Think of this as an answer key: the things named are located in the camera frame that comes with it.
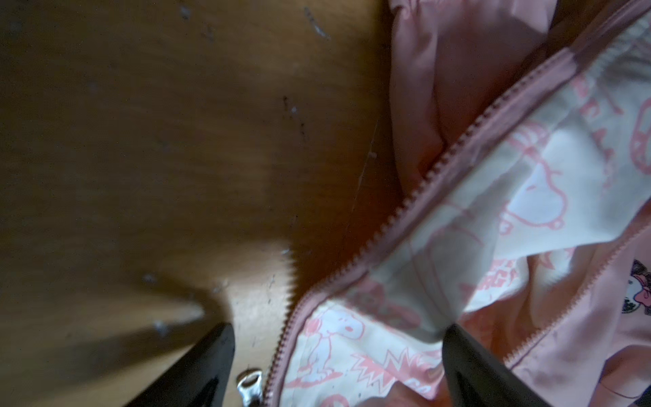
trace zipper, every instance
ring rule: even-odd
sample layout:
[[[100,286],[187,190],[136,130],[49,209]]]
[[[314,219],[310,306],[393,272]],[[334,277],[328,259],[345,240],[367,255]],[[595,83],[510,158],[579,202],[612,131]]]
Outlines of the zipper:
[[[503,359],[504,366],[509,369],[512,368],[535,344],[540,342],[549,332],[553,331],[570,313],[572,313],[583,297],[590,292],[599,277],[601,277],[606,269],[612,265],[620,253],[626,249],[629,243],[649,229],[649,226],[651,225],[651,216],[649,216],[649,214],[643,214],[642,217],[643,221],[641,222],[641,225],[629,228],[624,233],[624,236],[616,241],[614,248],[610,250],[608,256],[606,256],[606,258],[596,266],[596,269],[593,271],[588,283],[574,294],[574,297],[572,297],[568,306],[543,328],[532,333],[526,340],[513,349],[513,351],[509,352],[509,354]]]
[[[563,48],[558,51],[554,56],[550,57],[540,66],[529,72],[522,77],[515,85],[511,86],[500,97],[495,99],[493,103],[484,110],[484,112],[475,119],[475,121],[466,129],[466,131],[457,139],[457,141],[450,146],[434,164],[431,170],[428,171],[424,180],[419,187],[411,192],[411,195],[396,209],[394,215],[389,216],[389,219],[384,225],[380,227],[373,238],[362,247],[360,252],[344,267],[340,268],[329,277],[321,280],[319,283],[313,285],[298,301],[294,310],[285,322],[283,333],[281,335],[277,350],[274,354],[271,369],[269,371],[266,385],[264,387],[263,405],[265,407],[276,406],[279,403],[280,390],[284,373],[289,364],[289,357],[293,351],[292,345],[295,343],[295,338],[300,333],[302,323],[312,314],[314,309],[322,303],[326,298],[332,296],[336,292],[350,286],[368,272],[371,264],[379,262],[384,256],[378,256],[377,253],[387,253],[392,248],[403,240],[405,235],[409,234],[417,224],[418,215],[423,211],[428,213],[428,208],[437,204],[442,198],[442,191],[447,186],[450,188],[452,182],[447,182],[444,185],[444,175],[451,172],[455,167],[464,165],[468,171],[479,162],[502,138],[509,133],[509,130],[519,123],[523,117],[526,116],[534,107],[538,106],[545,96],[551,94],[558,89],[561,85],[565,84],[571,79],[578,71],[575,59],[579,54],[587,51],[590,45],[595,40],[601,38],[611,28],[616,26],[628,26],[632,20],[637,19],[643,12],[646,12],[651,7],[649,0],[628,0],[616,12],[610,14],[604,21],[598,24],[596,28],[588,27],[586,32],[579,36],[577,41],[569,48]],[[552,85],[544,86],[543,79],[551,79]],[[515,115],[508,116],[508,111],[515,108],[516,102],[521,102],[520,99],[527,91],[531,91],[536,86],[541,87],[539,93],[536,95],[535,101],[532,102],[530,109],[521,109]],[[503,119],[506,123],[498,124],[498,119]],[[467,161],[460,162],[459,155],[464,150],[469,150],[469,145],[475,142],[478,134],[488,133],[495,128],[505,129],[499,132],[499,135],[493,136],[490,143],[482,143],[481,148],[477,148],[478,152],[475,154],[470,163]],[[630,239],[635,238],[640,232],[634,234]],[[570,305],[561,313],[561,315],[554,319],[545,328],[534,332],[527,340],[521,345],[517,346],[515,351],[509,353],[505,358],[505,365],[510,366],[518,358],[522,357],[532,345],[537,343],[547,332],[553,329],[569,312],[578,304],[579,300],[587,291],[592,287],[597,278],[608,267],[610,262],[616,257],[616,254],[621,251],[626,243],[622,244],[618,250],[615,250],[609,257],[606,263],[603,263],[599,270],[586,285],[586,288],[580,293],[577,293]]]

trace wooden floor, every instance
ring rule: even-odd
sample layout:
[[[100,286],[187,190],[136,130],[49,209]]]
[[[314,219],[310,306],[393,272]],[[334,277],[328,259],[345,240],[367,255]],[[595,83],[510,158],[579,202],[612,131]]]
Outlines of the wooden floor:
[[[121,406],[224,320],[265,371],[400,201],[385,1],[0,7],[0,404]]]

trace cartoon patch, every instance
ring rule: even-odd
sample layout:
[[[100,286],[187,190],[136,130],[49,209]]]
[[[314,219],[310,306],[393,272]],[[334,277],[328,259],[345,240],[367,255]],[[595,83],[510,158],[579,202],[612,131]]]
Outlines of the cartoon patch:
[[[624,314],[632,313],[642,305],[644,313],[651,315],[651,273],[644,264],[634,260],[631,275],[628,277],[622,312]]]

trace metal zipper pull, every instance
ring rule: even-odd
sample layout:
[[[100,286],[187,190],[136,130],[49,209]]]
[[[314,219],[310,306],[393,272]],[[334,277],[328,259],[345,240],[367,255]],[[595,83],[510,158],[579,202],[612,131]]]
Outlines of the metal zipper pull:
[[[238,391],[243,407],[262,406],[262,371],[245,371],[238,376]]]

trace pink backpack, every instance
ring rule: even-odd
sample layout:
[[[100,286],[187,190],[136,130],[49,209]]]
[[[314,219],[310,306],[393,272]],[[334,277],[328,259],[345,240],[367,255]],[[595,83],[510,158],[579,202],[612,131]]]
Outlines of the pink backpack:
[[[455,321],[552,406],[651,384],[651,0],[603,7],[544,60],[555,7],[391,0],[410,198],[298,303],[267,406],[449,405]]]

